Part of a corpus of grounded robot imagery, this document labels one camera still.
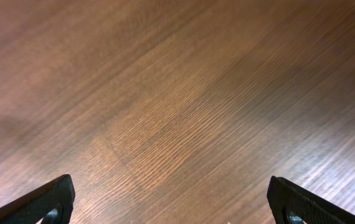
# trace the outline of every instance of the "wood grain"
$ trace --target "wood grain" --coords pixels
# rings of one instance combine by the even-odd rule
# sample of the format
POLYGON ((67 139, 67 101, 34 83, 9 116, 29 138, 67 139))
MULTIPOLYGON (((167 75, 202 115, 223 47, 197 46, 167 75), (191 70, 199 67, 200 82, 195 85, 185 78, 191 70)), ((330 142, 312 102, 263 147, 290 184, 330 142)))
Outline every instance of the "wood grain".
POLYGON ((72 223, 355 214, 355 0, 0 0, 0 206, 61 174, 72 223))

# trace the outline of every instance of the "hardwood floorboard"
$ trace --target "hardwood floorboard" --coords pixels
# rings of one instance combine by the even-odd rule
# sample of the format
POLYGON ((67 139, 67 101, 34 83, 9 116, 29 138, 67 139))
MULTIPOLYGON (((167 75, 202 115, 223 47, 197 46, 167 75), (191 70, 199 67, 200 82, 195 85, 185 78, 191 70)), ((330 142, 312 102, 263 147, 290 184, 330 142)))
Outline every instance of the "hardwood floorboard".
POLYGON ((0 206, 66 173, 72 223, 355 214, 355 0, 0 0, 0 206))

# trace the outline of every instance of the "brown wooden surface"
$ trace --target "brown wooden surface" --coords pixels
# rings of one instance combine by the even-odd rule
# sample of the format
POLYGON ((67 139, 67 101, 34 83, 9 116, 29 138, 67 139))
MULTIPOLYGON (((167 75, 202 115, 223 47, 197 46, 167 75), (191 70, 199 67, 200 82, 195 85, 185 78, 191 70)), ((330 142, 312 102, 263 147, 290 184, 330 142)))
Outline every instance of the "brown wooden surface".
POLYGON ((283 176, 355 214, 355 1, 0 1, 0 206, 273 223, 283 176))

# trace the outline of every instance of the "wooden floor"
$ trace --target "wooden floor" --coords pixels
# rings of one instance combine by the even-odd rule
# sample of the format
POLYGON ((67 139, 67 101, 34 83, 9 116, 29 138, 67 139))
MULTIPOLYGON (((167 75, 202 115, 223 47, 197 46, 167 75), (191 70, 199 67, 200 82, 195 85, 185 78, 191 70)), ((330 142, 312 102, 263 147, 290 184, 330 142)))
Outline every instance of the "wooden floor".
POLYGON ((72 223, 355 214, 355 0, 0 0, 0 206, 61 174, 72 223))

